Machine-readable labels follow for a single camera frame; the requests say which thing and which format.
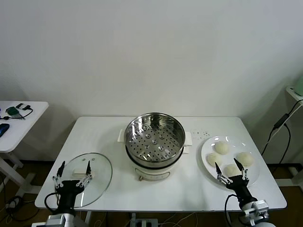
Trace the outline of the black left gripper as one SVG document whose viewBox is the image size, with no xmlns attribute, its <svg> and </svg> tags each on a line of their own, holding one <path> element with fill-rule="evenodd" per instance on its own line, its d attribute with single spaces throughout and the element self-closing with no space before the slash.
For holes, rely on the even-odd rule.
<svg viewBox="0 0 303 227">
<path fill-rule="evenodd" d="M 92 179 L 90 161 L 88 162 L 85 176 L 81 180 L 62 181 L 62 174 L 65 167 L 65 161 L 58 168 L 57 173 L 53 176 L 54 187 L 60 195 L 59 205 L 55 210 L 56 214 L 76 214 L 74 205 L 78 194 L 84 191 L 84 188 Z"/>
</svg>

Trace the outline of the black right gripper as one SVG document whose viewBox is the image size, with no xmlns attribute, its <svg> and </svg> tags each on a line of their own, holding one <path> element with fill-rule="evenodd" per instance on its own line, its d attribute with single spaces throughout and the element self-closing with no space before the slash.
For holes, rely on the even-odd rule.
<svg viewBox="0 0 303 227">
<path fill-rule="evenodd" d="M 250 202 L 257 201 L 257 199 L 251 195 L 250 191 L 247 188 L 249 182 L 249 179 L 247 177 L 248 170 L 245 169 L 244 166 L 236 158 L 234 158 L 234 162 L 241 174 L 229 178 L 225 177 L 222 174 L 218 164 L 215 162 L 217 180 L 221 184 L 226 185 L 227 189 L 233 190 L 236 193 L 240 206 L 244 206 Z"/>
</svg>

